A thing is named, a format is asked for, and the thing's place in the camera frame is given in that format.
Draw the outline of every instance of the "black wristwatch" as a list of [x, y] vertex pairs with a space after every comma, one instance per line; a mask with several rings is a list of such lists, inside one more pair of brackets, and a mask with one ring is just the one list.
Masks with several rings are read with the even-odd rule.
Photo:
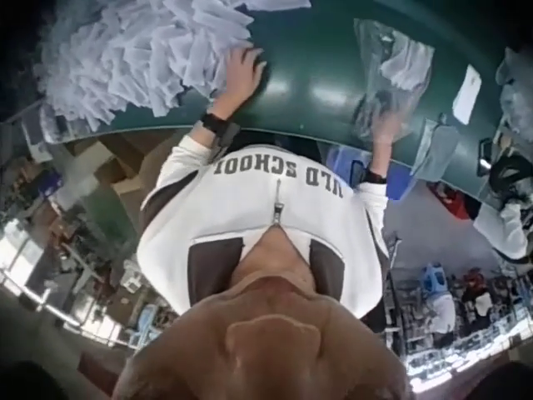
[[222, 148], [229, 147], [233, 138], [241, 131], [241, 127], [236, 123], [226, 121], [208, 112], [202, 115], [200, 121], [205, 129], [210, 130], [220, 139], [219, 146]]
[[363, 178], [363, 182], [385, 185], [386, 177], [382, 177], [381, 175], [378, 175], [377, 173], [373, 173], [370, 169], [367, 169], [365, 172], [365, 177]]

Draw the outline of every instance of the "hand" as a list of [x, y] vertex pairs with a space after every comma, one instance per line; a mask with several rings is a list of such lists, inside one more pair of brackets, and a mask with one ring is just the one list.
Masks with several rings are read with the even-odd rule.
[[226, 91], [208, 110], [219, 118], [228, 119], [257, 90], [266, 62], [256, 66], [263, 53], [260, 48], [235, 48], [227, 58]]
[[226, 97], [242, 105], [257, 90], [267, 62], [256, 65], [261, 48], [235, 48], [227, 59]]
[[374, 117], [372, 121], [374, 145], [391, 146], [396, 135], [401, 132], [403, 120], [403, 112], [387, 112], [385, 115]]
[[386, 177], [391, 164], [392, 143], [395, 136], [401, 130], [403, 122], [403, 113], [388, 112], [380, 117], [375, 117], [372, 122], [372, 160], [370, 170], [379, 175]]

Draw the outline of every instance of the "jacket sleeve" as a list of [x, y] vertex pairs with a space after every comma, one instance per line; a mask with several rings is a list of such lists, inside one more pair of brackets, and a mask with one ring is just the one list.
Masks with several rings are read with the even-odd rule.
[[386, 185], [364, 182], [359, 185], [358, 190], [361, 200], [365, 205], [366, 215], [370, 220], [372, 236], [383, 256], [388, 258], [389, 252], [382, 233], [383, 218], [385, 217], [385, 209], [388, 204]]
[[153, 195], [164, 187], [181, 181], [190, 173], [207, 165], [211, 149], [195, 142], [189, 135], [183, 137], [179, 144], [172, 148], [167, 160], [163, 163], [156, 186], [142, 202], [143, 209]]
[[474, 221], [474, 228], [485, 236], [492, 247], [508, 258], [518, 260], [527, 253], [527, 237], [522, 227], [520, 204], [508, 203], [500, 213], [483, 204]]

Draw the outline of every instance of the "stack of paper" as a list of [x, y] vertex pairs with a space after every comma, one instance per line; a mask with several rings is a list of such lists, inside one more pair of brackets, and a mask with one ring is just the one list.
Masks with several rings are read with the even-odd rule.
[[[94, 21], [72, 3], [84, 4]], [[310, 7], [309, 0], [72, 0], [42, 43], [39, 87], [57, 115], [85, 119], [93, 131], [129, 103], [155, 117], [195, 88], [209, 98], [225, 86], [230, 48], [251, 46], [249, 10]]]

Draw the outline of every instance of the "zipper pull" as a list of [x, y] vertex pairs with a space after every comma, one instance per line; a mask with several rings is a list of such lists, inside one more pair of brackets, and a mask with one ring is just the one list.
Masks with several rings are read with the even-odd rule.
[[284, 204], [280, 202], [280, 186], [281, 186], [281, 179], [277, 180], [276, 185], [276, 201], [274, 202], [274, 216], [272, 219], [272, 223], [275, 225], [279, 225], [281, 221], [281, 213], [283, 212]]

